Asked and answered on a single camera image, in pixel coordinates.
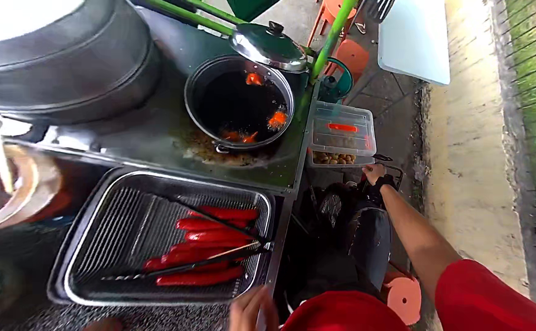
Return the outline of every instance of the human arm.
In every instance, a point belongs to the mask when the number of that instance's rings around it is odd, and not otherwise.
[[[266,331],[278,330],[278,313],[268,288],[258,286],[233,300],[229,307],[229,331],[256,331],[260,308]]]
[[[373,185],[385,173],[381,164],[369,165],[363,171]],[[461,257],[423,215],[411,207],[392,186],[382,185],[380,193],[394,229],[417,275],[432,301],[435,301],[435,288],[441,274],[448,265],[460,260]]]

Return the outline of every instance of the white table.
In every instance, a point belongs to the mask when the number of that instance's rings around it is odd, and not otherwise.
[[[444,0],[395,0],[378,28],[378,65],[386,71],[448,85]]]

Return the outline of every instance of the stainless steel lid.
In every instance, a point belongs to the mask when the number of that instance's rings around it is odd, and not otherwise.
[[[270,21],[270,26],[238,24],[229,38],[231,47],[251,61],[270,67],[301,72],[307,68],[304,49],[283,34],[284,27]]]

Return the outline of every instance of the stainless steel counter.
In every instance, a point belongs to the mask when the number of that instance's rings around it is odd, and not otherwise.
[[[33,146],[82,155],[88,161],[92,158],[118,165],[171,169],[295,195],[308,107],[297,107],[287,131],[267,151],[242,153],[227,160],[228,164],[249,165],[226,165],[224,156],[211,151],[210,140],[191,121],[183,96],[185,80],[199,64],[234,51],[227,40],[203,30],[144,8],[141,14],[165,55],[162,79],[154,95],[141,108],[109,120],[51,126],[45,138]],[[308,74],[285,76],[299,105]],[[6,141],[29,145],[15,139]]]

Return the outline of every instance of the orange stool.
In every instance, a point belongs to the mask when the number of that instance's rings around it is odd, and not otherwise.
[[[355,85],[358,79],[360,79],[360,76],[362,76],[364,69],[366,69],[366,65],[370,59],[370,53],[363,49],[357,42],[346,39],[341,42],[333,57],[340,60],[350,70]],[[338,68],[343,70],[337,64],[332,63],[328,65],[325,75],[332,76],[333,72]]]
[[[323,26],[321,27],[321,31],[319,32],[319,35],[323,35],[323,33],[325,33],[325,27],[327,26],[327,23],[333,24],[333,21],[335,21],[337,17],[337,13],[341,9],[342,3],[343,3],[343,0],[323,0],[323,3],[321,4],[321,8],[319,8],[319,13],[317,14],[317,18],[315,19],[315,24],[313,25],[313,30],[311,31],[311,35],[308,37],[307,47],[311,46],[311,41],[313,41],[313,37],[315,36],[315,32],[317,31],[319,22],[323,21]],[[352,19],[354,18],[355,13],[356,13],[355,8],[352,8],[352,11],[350,11],[350,16],[347,18],[347,21],[345,22],[343,36],[341,37],[342,41],[345,39],[347,32],[350,30]]]
[[[380,294],[405,325],[413,325],[421,318],[421,286],[415,277],[387,272]]]

